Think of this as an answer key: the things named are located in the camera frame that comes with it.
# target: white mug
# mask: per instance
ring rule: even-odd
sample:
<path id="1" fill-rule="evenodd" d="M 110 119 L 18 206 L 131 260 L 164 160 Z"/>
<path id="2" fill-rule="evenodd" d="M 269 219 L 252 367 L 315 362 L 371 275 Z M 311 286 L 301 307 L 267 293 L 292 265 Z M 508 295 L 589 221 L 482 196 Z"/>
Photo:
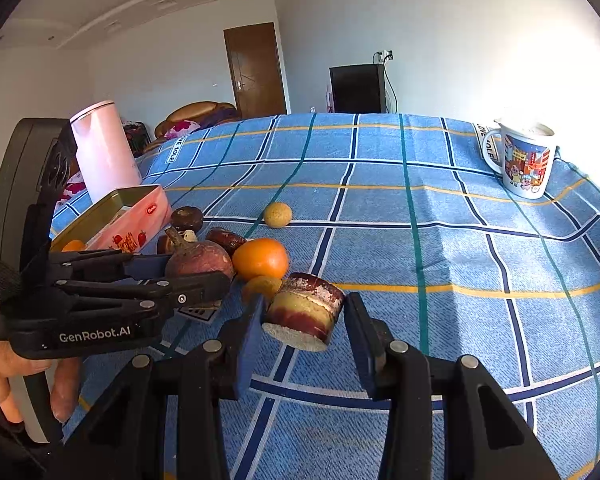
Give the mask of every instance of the white mug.
<path id="1" fill-rule="evenodd" d="M 489 131 L 482 139 L 482 156 L 487 165 L 502 175 L 506 189 L 523 198 L 540 198 L 549 180 L 554 164 L 555 133 L 544 124 L 514 126 L 514 123 L 496 121 L 500 127 Z M 487 152 L 487 140 L 500 134 L 498 154 L 500 164 Z"/>

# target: wooden door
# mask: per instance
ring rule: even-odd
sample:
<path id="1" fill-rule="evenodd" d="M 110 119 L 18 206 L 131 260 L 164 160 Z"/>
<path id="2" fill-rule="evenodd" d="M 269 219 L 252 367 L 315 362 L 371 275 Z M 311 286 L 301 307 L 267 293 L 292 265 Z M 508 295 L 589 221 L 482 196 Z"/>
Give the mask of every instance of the wooden door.
<path id="1" fill-rule="evenodd" d="M 286 114 L 273 23 L 228 28 L 224 43 L 242 118 Z"/>

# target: black tv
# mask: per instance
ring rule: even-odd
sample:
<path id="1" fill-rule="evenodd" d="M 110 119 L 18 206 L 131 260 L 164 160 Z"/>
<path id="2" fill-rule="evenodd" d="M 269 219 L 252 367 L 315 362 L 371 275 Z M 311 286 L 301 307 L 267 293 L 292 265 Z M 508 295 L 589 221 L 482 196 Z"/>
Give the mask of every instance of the black tv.
<path id="1" fill-rule="evenodd" d="M 381 64 L 333 66 L 333 111 L 348 114 L 384 114 L 384 69 Z"/>

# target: finger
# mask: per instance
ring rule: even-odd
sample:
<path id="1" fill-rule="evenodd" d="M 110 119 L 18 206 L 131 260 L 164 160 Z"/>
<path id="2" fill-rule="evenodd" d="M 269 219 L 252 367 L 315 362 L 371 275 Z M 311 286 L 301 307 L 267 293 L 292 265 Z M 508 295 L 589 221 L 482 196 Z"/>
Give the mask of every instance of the finger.
<path id="1" fill-rule="evenodd" d="M 9 381 L 2 375 L 0 375 L 0 408 L 9 422 L 22 422 L 22 415 L 11 394 Z"/>
<path id="2" fill-rule="evenodd" d="M 22 422 L 22 414 L 18 409 L 16 400 L 13 398 L 13 394 L 9 392 L 9 396 L 0 403 L 2 412 L 9 422 L 17 424 Z"/>
<path id="3" fill-rule="evenodd" d="M 82 360 L 79 357 L 58 362 L 54 387 L 51 389 L 51 410 L 60 422 L 66 422 L 78 404 L 81 367 Z"/>
<path id="4" fill-rule="evenodd" d="M 0 341 L 0 375 L 3 377 L 37 374 L 49 368 L 51 363 L 49 359 L 35 361 L 20 357 L 8 341 Z"/>

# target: pink thermos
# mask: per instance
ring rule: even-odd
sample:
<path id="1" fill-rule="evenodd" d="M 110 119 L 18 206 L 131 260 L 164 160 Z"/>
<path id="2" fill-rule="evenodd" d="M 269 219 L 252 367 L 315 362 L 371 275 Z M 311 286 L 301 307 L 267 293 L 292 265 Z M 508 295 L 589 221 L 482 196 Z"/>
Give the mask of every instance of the pink thermos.
<path id="1" fill-rule="evenodd" d="M 113 101 L 96 103 L 75 114 L 71 128 L 78 145 L 78 165 L 92 203 L 114 189 L 140 185 L 142 176 Z"/>

